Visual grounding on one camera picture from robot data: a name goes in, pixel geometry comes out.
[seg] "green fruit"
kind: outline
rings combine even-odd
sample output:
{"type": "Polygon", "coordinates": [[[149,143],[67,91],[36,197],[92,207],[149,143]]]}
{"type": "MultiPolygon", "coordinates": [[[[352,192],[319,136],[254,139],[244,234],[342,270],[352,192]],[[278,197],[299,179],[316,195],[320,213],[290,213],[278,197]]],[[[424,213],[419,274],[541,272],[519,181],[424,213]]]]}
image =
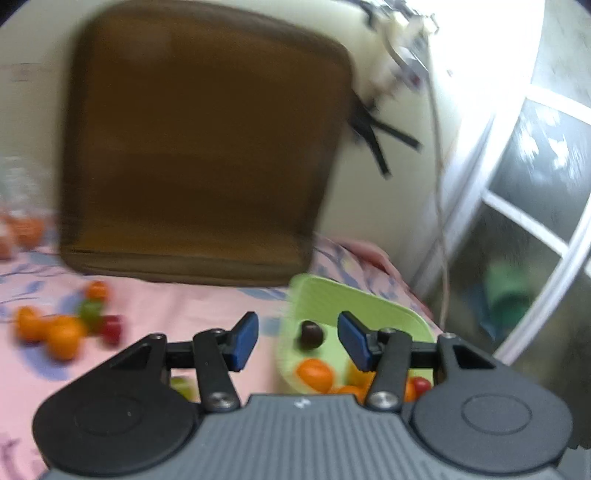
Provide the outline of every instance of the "green fruit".
{"type": "Polygon", "coordinates": [[[195,401],[197,397],[197,392],[191,385],[191,382],[184,377],[172,377],[170,379],[170,386],[175,389],[178,393],[180,393],[183,397],[185,397],[189,401],[195,401]]]}
{"type": "Polygon", "coordinates": [[[89,333],[99,333],[103,325],[103,311],[104,303],[100,300],[82,300],[78,316],[80,320],[86,325],[89,333]]]}

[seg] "brown cushion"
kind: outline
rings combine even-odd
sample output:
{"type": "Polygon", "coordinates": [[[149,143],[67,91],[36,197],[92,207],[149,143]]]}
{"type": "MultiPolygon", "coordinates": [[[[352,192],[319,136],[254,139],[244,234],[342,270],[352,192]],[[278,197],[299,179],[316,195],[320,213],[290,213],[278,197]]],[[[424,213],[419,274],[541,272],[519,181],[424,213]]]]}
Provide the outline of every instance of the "brown cushion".
{"type": "Polygon", "coordinates": [[[84,30],[67,111],[61,245],[93,274],[284,284],[349,109],[340,44],[250,12],[132,0],[84,30]]]}

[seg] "cherry tomato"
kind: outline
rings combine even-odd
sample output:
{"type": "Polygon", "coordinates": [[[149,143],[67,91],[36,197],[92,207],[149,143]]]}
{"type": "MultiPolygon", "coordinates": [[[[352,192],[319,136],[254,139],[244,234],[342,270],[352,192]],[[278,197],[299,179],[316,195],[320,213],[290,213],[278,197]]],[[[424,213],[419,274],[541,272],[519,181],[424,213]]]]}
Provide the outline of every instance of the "cherry tomato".
{"type": "Polygon", "coordinates": [[[411,382],[417,392],[417,398],[421,398],[425,392],[431,390],[431,382],[424,377],[412,377],[411,382]]]}
{"type": "Polygon", "coordinates": [[[100,329],[100,337],[110,346],[118,346],[121,342],[121,318],[118,315],[105,315],[103,326],[100,329]]]}
{"type": "Polygon", "coordinates": [[[415,401],[417,399],[417,390],[410,379],[407,379],[407,386],[404,390],[404,401],[415,401]]]}
{"type": "Polygon", "coordinates": [[[95,280],[88,285],[86,289],[86,298],[89,300],[107,301],[109,289],[105,282],[95,280]]]}

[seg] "screw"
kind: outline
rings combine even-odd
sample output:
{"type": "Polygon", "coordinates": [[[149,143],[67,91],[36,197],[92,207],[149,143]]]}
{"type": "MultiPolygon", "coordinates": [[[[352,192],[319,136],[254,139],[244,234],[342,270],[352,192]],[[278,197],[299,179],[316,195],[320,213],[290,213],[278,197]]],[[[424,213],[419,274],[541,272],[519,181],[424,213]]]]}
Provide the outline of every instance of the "screw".
{"type": "Polygon", "coordinates": [[[221,410],[228,410],[236,405],[236,400],[229,394],[224,392],[214,392],[209,395],[209,401],[212,407],[219,408],[221,410]]]}
{"type": "Polygon", "coordinates": [[[396,395],[385,391],[372,393],[368,398],[369,405],[376,410],[390,410],[399,402],[400,399],[396,395]]]}

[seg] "green bowl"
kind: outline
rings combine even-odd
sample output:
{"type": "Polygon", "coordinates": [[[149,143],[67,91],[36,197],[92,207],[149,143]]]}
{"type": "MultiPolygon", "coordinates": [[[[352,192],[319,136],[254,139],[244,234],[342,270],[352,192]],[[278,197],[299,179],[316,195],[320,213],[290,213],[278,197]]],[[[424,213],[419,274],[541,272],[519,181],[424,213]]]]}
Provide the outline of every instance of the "green bowl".
{"type": "MultiPolygon", "coordinates": [[[[295,375],[297,365],[306,358],[319,358],[336,373],[337,384],[345,384],[348,354],[339,342],[336,324],[339,314],[352,312],[368,328],[379,330],[394,327],[403,330],[419,342],[434,342],[427,322],[405,307],[362,292],[355,288],[314,275],[297,275],[290,283],[290,308],[281,323],[277,348],[277,370],[282,393],[314,394],[295,375]],[[313,320],[324,329],[324,343],[311,352],[303,352],[296,345],[302,320],[313,320]]],[[[412,375],[425,377],[433,383],[433,371],[416,369],[412,375]]]]}

